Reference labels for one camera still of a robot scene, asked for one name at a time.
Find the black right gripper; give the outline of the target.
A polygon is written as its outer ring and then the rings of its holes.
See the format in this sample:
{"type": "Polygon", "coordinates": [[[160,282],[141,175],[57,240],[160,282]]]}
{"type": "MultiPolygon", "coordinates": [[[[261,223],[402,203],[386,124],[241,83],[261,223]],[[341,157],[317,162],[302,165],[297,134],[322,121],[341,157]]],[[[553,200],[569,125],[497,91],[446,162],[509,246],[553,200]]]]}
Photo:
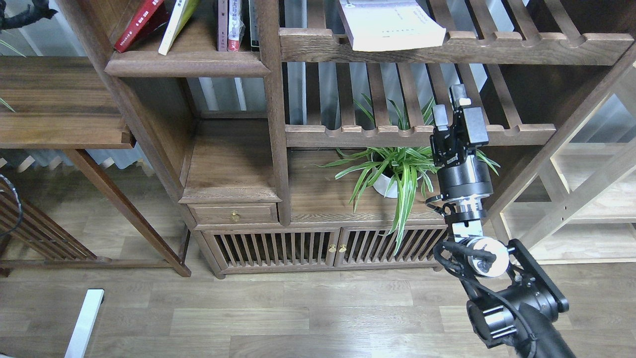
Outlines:
{"type": "Polygon", "coordinates": [[[480,108],[471,106],[464,84],[450,87],[453,124],[448,122],[444,104],[432,107],[434,130],[431,149],[444,201],[458,201],[471,196],[492,195],[486,163],[477,158],[477,148],[489,138],[480,108]]]}

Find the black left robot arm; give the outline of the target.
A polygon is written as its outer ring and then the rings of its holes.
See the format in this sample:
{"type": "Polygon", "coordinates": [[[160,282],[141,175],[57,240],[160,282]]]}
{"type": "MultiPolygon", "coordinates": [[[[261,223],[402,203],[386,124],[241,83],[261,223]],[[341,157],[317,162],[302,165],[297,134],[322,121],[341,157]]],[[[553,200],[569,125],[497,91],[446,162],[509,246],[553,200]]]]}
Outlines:
{"type": "MultiPolygon", "coordinates": [[[[57,13],[58,11],[56,9],[52,9],[52,7],[50,7],[50,3],[48,0],[32,0],[31,4],[27,6],[26,10],[23,10],[16,15],[7,16],[6,1],[2,0],[0,2],[0,29],[9,30],[22,28],[32,23],[38,22],[44,18],[52,19],[57,13]]],[[[17,204],[18,212],[18,216],[14,225],[1,234],[1,237],[4,238],[5,236],[8,236],[10,233],[18,229],[24,218],[24,209],[22,207],[22,200],[20,199],[14,185],[4,175],[1,175],[0,177],[2,181],[6,183],[8,191],[13,194],[14,201],[17,204]]]]}

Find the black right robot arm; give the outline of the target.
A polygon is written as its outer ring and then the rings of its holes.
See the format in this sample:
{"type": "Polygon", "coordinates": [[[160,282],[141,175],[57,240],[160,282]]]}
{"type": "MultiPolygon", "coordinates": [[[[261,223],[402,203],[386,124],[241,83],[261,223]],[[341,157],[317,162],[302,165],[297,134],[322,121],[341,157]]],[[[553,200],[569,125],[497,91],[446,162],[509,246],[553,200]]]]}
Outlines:
{"type": "Polygon", "coordinates": [[[493,193],[478,148],[489,142],[483,111],[471,105],[463,85],[451,87],[453,120],[444,105],[433,109],[431,149],[439,195],[427,206],[448,224],[448,237],[434,258],[463,284],[473,330],[488,348],[505,344],[520,357],[572,358],[554,328],[569,309],[565,295],[516,239],[502,243],[483,234],[481,200],[493,193]]]}

